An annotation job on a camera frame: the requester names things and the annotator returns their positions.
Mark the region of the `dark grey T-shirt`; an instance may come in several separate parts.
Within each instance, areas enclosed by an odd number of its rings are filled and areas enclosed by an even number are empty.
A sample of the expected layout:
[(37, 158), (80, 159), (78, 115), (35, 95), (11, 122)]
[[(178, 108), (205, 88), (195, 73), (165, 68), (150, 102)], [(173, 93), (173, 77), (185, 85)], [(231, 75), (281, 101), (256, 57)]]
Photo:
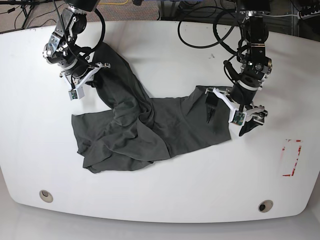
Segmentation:
[(221, 101), (208, 118), (204, 86), (184, 97), (150, 98), (129, 63), (108, 44), (93, 59), (110, 64), (94, 76), (108, 110), (71, 117), (78, 153), (90, 172), (137, 171), (231, 139), (229, 108)]

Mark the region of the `red tape rectangle marking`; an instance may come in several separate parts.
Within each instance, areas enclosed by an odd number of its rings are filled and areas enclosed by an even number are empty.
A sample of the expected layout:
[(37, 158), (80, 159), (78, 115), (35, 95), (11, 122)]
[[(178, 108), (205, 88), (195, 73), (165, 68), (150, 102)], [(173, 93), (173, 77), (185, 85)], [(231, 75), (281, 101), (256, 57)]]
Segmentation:
[(303, 141), (300, 139), (287, 139), (280, 158), (280, 175), (293, 177), (298, 165)]

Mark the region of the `black tripod stand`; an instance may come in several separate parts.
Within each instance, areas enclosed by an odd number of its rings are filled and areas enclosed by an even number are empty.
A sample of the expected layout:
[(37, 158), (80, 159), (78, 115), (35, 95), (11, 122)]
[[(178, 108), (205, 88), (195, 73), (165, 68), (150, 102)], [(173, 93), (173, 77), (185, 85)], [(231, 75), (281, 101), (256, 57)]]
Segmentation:
[(12, 30), (23, 30), (26, 28), (27, 21), (29, 20), (33, 10), (37, 6), (51, 2), (51, 0), (1, 0), (0, 6), (8, 6), (8, 9), (6, 11), (1, 11), (0, 15), (10, 15), (18, 10), (19, 13), (13, 21)]

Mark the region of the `white power strip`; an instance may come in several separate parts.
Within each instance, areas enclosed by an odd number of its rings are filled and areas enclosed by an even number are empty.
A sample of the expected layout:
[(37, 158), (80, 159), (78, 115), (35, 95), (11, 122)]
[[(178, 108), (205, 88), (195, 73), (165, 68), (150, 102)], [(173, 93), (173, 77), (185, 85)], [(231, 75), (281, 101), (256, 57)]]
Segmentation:
[(306, 20), (320, 15), (320, 5), (305, 6), (298, 12), (298, 18)]

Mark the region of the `grey metal frame background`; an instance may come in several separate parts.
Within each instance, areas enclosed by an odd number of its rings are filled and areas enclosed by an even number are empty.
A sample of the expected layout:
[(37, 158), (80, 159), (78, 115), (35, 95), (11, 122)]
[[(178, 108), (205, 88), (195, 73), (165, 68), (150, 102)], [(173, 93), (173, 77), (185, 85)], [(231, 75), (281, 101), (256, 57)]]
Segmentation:
[(160, 20), (171, 21), (177, 18), (178, 8), (182, 0), (157, 0), (156, 3)]

